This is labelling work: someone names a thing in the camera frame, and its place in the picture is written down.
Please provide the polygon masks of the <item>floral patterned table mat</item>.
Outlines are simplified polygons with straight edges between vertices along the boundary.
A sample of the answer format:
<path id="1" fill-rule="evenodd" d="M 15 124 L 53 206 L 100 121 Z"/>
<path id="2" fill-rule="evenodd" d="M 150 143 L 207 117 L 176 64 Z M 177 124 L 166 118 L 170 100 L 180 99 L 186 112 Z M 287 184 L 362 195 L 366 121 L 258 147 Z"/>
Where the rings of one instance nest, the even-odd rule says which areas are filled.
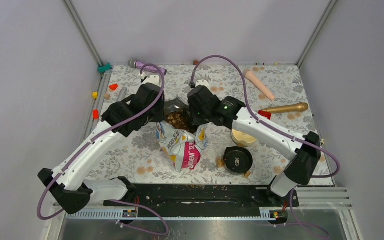
<path id="1" fill-rule="evenodd" d="M 252 110 L 307 102 L 307 94 L 296 66 L 254 66 L 252 71 L 274 94 L 269 100 L 251 82 L 242 83 L 239 70 L 231 65 L 169 65 L 165 76 L 165 98 L 187 101 L 191 76 L 207 80 L 210 90 L 220 99 L 234 97 L 243 100 L 247 91 Z M 248 177 L 233 175 L 217 166 L 227 147 L 235 143 L 231 131 L 209 124 L 206 128 L 208 145 L 195 169 L 177 171 L 156 140 L 153 123 L 133 132 L 118 142 L 88 174 L 90 180 L 126 177 L 132 183 L 199 184 L 199 185 L 267 185 L 289 161 L 262 142 L 248 147 L 253 165 Z"/>

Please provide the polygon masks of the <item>teal toy block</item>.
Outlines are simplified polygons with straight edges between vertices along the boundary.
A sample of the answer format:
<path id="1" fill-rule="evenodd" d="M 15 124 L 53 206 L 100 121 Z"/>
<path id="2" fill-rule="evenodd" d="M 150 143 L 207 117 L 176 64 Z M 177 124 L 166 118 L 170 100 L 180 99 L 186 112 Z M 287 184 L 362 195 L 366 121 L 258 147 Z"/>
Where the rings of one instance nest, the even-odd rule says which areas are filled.
<path id="1" fill-rule="evenodd" d="M 103 73 L 105 73 L 106 71 L 111 70 L 112 68 L 113 68 L 112 65 L 108 62 L 107 64 L 98 67 L 98 68 L 97 68 L 97 71 L 98 71 L 100 74 L 103 74 Z"/>

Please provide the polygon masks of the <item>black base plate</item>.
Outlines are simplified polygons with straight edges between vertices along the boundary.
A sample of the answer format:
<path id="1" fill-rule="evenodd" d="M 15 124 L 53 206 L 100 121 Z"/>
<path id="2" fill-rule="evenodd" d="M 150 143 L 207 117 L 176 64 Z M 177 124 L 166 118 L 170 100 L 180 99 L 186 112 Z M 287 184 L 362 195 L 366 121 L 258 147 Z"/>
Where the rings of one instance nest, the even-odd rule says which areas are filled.
<path id="1" fill-rule="evenodd" d="M 279 197 L 263 185 L 136 183 L 122 199 L 152 209 L 164 218 L 260 217 L 262 209 L 299 207 L 296 192 Z"/>

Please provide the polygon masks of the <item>grey toy microphone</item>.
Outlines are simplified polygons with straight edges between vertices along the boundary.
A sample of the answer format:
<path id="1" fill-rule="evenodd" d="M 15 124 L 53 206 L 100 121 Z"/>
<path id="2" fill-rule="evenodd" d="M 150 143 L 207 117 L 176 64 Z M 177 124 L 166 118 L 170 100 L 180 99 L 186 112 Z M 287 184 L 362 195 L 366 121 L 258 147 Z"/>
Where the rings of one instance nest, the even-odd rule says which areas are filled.
<path id="1" fill-rule="evenodd" d="M 127 93 L 128 93 L 128 89 L 127 89 L 127 87 L 124 86 L 124 87 L 120 90 L 120 92 L 119 92 L 119 94 L 118 94 L 118 97 L 117 97 L 117 99 L 116 99 L 116 102 L 121 102 L 121 101 L 123 101 L 123 100 L 126 98 Z"/>

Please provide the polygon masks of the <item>black pet bowl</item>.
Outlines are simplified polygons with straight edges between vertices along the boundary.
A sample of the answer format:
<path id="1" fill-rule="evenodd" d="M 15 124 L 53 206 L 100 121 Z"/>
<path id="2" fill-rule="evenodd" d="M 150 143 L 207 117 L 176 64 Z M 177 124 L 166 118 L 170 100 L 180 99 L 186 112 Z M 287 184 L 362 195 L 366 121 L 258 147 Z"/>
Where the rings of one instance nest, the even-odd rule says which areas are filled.
<path id="1" fill-rule="evenodd" d="M 234 175 L 246 174 L 253 165 L 253 156 L 249 150 L 240 146 L 227 147 L 223 162 L 228 172 Z"/>

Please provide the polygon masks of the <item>brown pet food kibble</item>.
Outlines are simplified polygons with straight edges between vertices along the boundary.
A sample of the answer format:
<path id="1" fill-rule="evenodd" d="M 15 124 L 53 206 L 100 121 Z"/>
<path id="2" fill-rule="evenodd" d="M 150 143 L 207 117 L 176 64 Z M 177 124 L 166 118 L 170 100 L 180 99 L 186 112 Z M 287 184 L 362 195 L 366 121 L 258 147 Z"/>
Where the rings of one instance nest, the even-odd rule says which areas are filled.
<path id="1" fill-rule="evenodd" d="M 194 133 L 195 129 L 191 124 L 189 114 L 183 110 L 169 113 L 166 117 L 167 122 L 177 130 L 185 130 Z"/>

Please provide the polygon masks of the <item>beige wooden block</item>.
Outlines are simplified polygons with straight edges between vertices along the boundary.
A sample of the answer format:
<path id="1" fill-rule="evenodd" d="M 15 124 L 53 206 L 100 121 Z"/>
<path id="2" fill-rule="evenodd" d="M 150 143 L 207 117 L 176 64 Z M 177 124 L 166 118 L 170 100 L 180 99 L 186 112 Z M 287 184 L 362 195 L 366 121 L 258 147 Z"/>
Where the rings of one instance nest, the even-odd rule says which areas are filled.
<path id="1" fill-rule="evenodd" d="M 104 99 L 109 100 L 111 98 L 111 95 L 109 93 L 104 94 Z"/>

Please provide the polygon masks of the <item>purple glitter toy microphone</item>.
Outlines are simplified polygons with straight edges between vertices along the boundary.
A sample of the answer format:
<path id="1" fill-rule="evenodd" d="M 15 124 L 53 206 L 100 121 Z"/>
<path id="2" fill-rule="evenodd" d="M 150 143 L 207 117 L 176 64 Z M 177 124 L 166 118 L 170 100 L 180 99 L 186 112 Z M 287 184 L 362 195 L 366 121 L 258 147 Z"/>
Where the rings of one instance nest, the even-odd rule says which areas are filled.
<path id="1" fill-rule="evenodd" d="M 134 58 L 131 58 L 127 64 L 130 68 L 140 69 L 155 74 L 159 74 L 160 72 L 162 72 L 164 76 L 167 74 L 167 70 L 163 67 L 151 66 L 143 61 L 136 60 Z"/>

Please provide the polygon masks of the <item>red block at left rail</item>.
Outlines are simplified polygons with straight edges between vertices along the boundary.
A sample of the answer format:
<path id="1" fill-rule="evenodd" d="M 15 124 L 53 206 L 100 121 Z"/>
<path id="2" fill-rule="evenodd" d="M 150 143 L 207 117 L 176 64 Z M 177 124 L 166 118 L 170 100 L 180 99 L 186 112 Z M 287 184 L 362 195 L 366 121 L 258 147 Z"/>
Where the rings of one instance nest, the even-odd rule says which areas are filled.
<path id="1" fill-rule="evenodd" d="M 94 120 L 98 120 L 100 118 L 100 113 L 99 113 L 98 109 L 94 109 L 92 111 L 92 117 L 93 117 Z"/>

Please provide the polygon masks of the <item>cat print pet food bag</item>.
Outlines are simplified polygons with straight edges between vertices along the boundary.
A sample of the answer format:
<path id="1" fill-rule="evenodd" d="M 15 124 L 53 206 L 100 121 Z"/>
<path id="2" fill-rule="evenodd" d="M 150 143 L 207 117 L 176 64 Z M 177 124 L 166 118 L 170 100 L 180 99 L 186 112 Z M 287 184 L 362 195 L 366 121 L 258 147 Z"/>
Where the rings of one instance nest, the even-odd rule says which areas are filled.
<path id="1" fill-rule="evenodd" d="M 175 129 L 167 122 L 170 113 L 185 111 L 191 122 L 189 106 L 179 97 L 164 104 L 164 120 L 155 124 L 156 140 L 176 171 L 194 170 L 208 146 L 207 126 L 194 126 L 195 132 Z"/>

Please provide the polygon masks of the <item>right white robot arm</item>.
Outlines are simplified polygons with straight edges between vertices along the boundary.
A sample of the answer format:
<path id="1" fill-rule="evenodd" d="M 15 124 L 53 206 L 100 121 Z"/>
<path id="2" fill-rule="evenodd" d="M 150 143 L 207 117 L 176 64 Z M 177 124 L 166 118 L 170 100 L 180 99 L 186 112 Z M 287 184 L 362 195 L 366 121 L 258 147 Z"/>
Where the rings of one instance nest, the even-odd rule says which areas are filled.
<path id="1" fill-rule="evenodd" d="M 269 184 L 267 201 L 281 205 L 298 185 L 308 185 L 321 158 L 320 137 L 290 131 L 257 116 L 246 104 L 228 96 L 220 100 L 206 86 L 193 88 L 187 95 L 191 119 L 195 125 L 213 123 L 250 135 L 283 155 L 289 164 Z"/>

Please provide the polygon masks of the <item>gold toy microphone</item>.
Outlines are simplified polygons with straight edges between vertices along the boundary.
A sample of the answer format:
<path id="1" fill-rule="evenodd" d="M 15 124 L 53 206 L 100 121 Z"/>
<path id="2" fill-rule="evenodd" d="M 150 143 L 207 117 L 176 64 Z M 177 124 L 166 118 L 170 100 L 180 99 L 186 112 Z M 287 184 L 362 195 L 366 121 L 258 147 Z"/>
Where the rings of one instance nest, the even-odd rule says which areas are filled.
<path id="1" fill-rule="evenodd" d="M 299 102 L 291 105 L 276 106 L 264 108 L 262 111 L 268 112 L 271 114 L 278 113 L 291 113 L 291 112 L 305 112 L 309 109 L 309 104 L 306 102 Z"/>

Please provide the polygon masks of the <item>small wooden block near bowl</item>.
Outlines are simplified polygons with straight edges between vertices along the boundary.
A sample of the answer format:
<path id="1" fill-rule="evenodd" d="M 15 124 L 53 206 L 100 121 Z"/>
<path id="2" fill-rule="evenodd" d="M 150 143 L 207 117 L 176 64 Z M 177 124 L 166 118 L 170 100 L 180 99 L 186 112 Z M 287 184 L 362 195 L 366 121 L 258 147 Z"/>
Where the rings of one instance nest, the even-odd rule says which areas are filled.
<path id="1" fill-rule="evenodd" d="M 243 178 L 248 179 L 248 178 L 250 177 L 251 174 L 252 174 L 251 171 L 247 171 L 247 172 L 243 175 Z"/>

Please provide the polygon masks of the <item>cream pet bowl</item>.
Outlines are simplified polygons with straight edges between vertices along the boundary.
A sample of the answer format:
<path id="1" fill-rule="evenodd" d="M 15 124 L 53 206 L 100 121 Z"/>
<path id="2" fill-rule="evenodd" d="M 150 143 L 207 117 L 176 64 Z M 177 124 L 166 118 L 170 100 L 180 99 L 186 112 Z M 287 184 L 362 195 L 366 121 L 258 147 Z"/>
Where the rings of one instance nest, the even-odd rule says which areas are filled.
<path id="1" fill-rule="evenodd" d="M 257 139 L 244 132 L 232 129 L 231 138 L 240 147 L 250 147 L 257 142 Z"/>

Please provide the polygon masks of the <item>red roof-shaped block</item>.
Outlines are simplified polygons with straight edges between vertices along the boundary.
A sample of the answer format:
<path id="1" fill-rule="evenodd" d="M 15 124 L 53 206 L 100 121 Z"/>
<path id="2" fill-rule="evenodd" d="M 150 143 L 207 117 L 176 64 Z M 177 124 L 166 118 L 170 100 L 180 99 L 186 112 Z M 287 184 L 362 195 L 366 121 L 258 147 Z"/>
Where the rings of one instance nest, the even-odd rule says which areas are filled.
<path id="1" fill-rule="evenodd" d="M 111 85 L 108 86 L 108 88 L 111 91 L 115 91 L 118 87 L 119 87 L 119 85 L 117 83 L 114 83 L 114 84 L 111 84 Z"/>

